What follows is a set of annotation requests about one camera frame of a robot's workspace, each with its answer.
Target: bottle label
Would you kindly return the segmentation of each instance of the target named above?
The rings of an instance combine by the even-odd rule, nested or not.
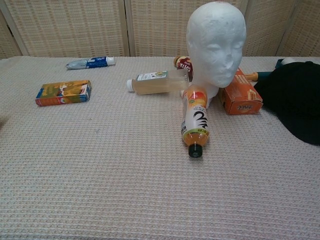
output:
[[[107,57],[105,57],[105,56],[99,56],[99,57],[90,58],[87,61],[85,68],[86,69],[91,69],[91,68],[106,67],[106,66],[108,66],[106,58]]]
[[[182,138],[193,133],[209,135],[206,99],[201,91],[194,91],[190,96],[187,96],[187,93],[183,95]]]
[[[158,72],[149,72],[149,73],[142,73],[136,77],[137,81],[144,81],[144,80],[153,80],[153,79],[164,79],[168,76],[168,71],[158,71]]]

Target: orange juice bottle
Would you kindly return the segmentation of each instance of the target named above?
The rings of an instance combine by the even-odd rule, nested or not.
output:
[[[192,158],[202,156],[202,148],[209,138],[207,99],[206,90],[197,85],[191,85],[182,94],[181,135],[189,148],[189,156]]]

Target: textured fabric surface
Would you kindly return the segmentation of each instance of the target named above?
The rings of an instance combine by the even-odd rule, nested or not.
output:
[[[245,73],[278,57],[244,57]],[[320,63],[320,58],[302,58]],[[136,95],[126,80],[173,57],[0,60],[0,239],[320,239],[320,147],[262,109],[208,109],[210,140],[191,160],[179,93]],[[88,102],[38,107],[44,83],[90,80]]]

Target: juice bottle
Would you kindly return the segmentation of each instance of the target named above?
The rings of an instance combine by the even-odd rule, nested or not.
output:
[[[188,146],[189,156],[202,156],[203,146],[209,138],[207,119],[207,92],[204,88],[191,85],[182,94],[183,121],[181,135]]]
[[[189,77],[185,69],[142,73],[127,80],[126,86],[140,95],[178,92],[189,86]]]

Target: orange box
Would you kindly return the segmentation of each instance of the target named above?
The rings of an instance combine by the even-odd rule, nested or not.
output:
[[[219,89],[218,96],[229,115],[257,114],[263,105],[262,97],[239,68],[232,82]]]

